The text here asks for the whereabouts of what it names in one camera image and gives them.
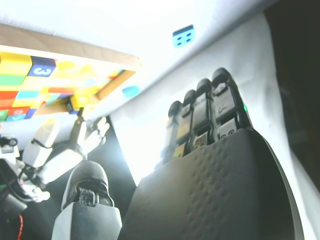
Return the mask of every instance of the dimpled black panel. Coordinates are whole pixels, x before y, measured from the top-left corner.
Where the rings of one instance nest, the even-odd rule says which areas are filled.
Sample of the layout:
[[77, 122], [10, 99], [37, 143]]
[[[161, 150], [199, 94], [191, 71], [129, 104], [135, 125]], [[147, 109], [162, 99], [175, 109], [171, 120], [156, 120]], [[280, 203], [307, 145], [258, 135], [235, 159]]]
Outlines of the dimpled black panel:
[[119, 240], [294, 239], [284, 182], [255, 131], [241, 129], [144, 178]]

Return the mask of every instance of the number 3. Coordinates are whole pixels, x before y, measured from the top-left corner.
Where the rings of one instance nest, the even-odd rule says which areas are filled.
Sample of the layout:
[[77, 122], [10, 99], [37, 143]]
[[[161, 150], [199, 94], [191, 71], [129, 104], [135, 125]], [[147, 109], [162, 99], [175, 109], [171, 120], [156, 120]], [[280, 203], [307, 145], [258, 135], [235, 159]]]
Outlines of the number 3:
[[46, 70], [43, 70], [41, 67], [37, 67], [33, 70], [33, 73], [36, 75], [49, 75], [51, 73], [51, 69], [47, 68]]

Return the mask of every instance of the colorful wooden puzzle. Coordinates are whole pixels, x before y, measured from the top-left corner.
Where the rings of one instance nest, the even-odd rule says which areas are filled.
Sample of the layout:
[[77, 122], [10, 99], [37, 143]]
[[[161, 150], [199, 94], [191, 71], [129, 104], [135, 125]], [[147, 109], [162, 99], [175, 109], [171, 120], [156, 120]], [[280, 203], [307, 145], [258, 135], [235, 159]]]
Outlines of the colorful wooden puzzle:
[[124, 70], [0, 52], [0, 121], [30, 119], [38, 108], [65, 105], [70, 114], [92, 107], [95, 95]]

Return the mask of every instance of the red block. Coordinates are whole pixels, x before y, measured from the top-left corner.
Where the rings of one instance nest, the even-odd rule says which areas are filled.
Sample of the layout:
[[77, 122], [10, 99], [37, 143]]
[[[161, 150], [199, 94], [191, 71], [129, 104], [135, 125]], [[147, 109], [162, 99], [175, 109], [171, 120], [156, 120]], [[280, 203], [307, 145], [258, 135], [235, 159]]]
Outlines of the red block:
[[66, 87], [49, 87], [48, 93], [56, 93], [56, 94], [74, 94], [74, 88], [66, 88]]
[[10, 108], [10, 109], [9, 109], [9, 111], [8, 111], [8, 116], [27, 114], [27, 112], [29, 111], [29, 109], [30, 109], [29, 106], [13, 107], [13, 108]]
[[15, 99], [17, 91], [0, 91], [0, 99]]
[[6, 110], [11, 108], [15, 99], [0, 99], [0, 110]]

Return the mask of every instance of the white backdrop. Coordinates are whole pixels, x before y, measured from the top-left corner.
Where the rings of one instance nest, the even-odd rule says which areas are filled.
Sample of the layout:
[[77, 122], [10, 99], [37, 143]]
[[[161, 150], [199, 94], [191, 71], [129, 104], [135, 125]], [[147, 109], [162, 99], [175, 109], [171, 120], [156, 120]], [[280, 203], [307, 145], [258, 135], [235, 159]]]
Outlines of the white backdrop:
[[219, 67], [233, 75], [254, 128], [267, 139], [278, 157], [298, 205], [305, 239], [316, 239], [293, 167], [272, 40], [263, 14], [203, 50], [111, 114], [133, 179], [138, 184], [153, 171], [163, 146], [171, 103], [182, 102], [189, 89], [195, 89], [202, 78], [210, 79]]

